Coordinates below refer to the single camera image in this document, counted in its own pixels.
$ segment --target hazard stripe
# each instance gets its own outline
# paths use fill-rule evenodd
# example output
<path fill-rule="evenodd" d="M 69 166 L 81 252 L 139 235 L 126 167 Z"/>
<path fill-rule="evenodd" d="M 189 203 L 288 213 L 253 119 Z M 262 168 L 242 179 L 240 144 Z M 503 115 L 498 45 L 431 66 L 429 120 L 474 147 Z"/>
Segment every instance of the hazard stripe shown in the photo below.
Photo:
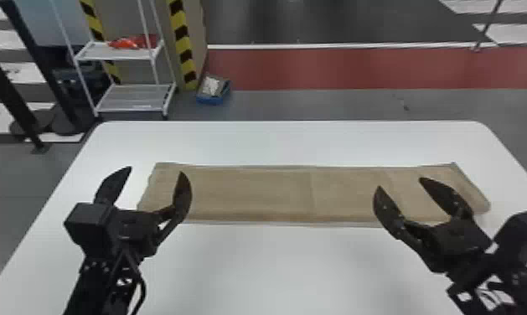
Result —
<path fill-rule="evenodd" d="M 85 19 L 87 20 L 87 25 L 93 34 L 95 40 L 104 42 L 105 41 L 105 31 L 103 30 L 103 24 L 101 23 L 99 16 L 95 10 L 95 4 L 93 0 L 80 0 L 81 9 L 85 14 Z M 112 61 L 105 62 L 106 73 L 108 73 L 112 80 L 115 83 L 121 83 L 121 76 L 118 72 L 118 68 L 115 66 L 115 63 Z"/>
<path fill-rule="evenodd" d="M 186 90 L 195 90 L 199 85 L 197 67 L 193 59 L 193 45 L 189 37 L 183 0 L 166 0 L 169 7 L 171 27 L 175 34 L 175 49 L 181 64 L 181 73 Z"/>

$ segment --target cloth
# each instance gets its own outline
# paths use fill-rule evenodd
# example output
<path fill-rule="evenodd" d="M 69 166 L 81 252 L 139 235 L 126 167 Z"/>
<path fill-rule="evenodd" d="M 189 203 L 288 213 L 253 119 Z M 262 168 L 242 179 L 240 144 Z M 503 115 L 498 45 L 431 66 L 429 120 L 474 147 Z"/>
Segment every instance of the cloth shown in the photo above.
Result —
<path fill-rule="evenodd" d="M 475 213 L 489 211 L 481 191 L 452 164 L 413 168 L 206 167 L 157 163 L 138 209 L 172 203 L 178 173 L 193 189 L 188 220 L 216 222 L 374 222 L 373 194 L 382 186 L 408 219 L 448 216 L 419 184 L 435 179 L 456 189 Z"/>

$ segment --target red floor stripe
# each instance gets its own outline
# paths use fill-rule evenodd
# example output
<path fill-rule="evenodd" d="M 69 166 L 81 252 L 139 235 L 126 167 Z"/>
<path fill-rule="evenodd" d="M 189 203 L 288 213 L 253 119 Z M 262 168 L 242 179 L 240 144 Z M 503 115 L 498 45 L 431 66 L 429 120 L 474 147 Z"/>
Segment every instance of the red floor stripe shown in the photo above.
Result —
<path fill-rule="evenodd" d="M 210 50 L 236 90 L 527 88 L 527 47 Z"/>

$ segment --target robotic arm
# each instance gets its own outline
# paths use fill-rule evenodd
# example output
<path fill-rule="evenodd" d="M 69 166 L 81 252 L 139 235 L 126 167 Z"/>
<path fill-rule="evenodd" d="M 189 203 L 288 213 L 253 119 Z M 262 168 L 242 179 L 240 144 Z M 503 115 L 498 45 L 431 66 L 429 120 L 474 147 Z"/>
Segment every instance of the robotic arm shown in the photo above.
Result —
<path fill-rule="evenodd" d="M 126 315 L 137 287 L 136 315 L 146 298 L 146 283 L 138 266 L 156 254 L 159 245 L 183 222 L 192 191 L 184 173 L 178 176 L 173 204 L 148 213 L 118 209 L 120 195 L 131 168 L 106 178 L 92 204 L 77 204 L 64 222 L 71 239 L 85 259 L 64 315 Z"/>
<path fill-rule="evenodd" d="M 410 221 L 378 187 L 373 207 L 380 223 L 414 250 L 430 271 L 452 281 L 447 294 L 465 315 L 527 315 L 527 211 L 509 218 L 492 241 L 454 189 L 429 178 L 421 178 L 420 184 L 449 214 L 448 222 L 429 226 Z M 497 249 L 491 251 L 493 243 Z M 512 302 L 501 301 L 496 293 L 506 294 Z"/>

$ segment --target metal shelf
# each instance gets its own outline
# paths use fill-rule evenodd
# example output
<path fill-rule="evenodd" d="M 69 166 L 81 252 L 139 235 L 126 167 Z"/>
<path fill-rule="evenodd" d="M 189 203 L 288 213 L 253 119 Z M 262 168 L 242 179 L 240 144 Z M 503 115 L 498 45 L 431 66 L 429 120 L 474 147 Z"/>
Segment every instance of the metal shelf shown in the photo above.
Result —
<path fill-rule="evenodd" d="M 89 60 L 150 60 L 156 59 L 165 43 L 158 40 L 154 49 L 115 49 L 107 42 L 89 42 L 75 56 L 78 61 Z"/>
<path fill-rule="evenodd" d="M 167 115 L 175 84 L 111 85 L 97 104 L 98 112 L 161 111 Z"/>

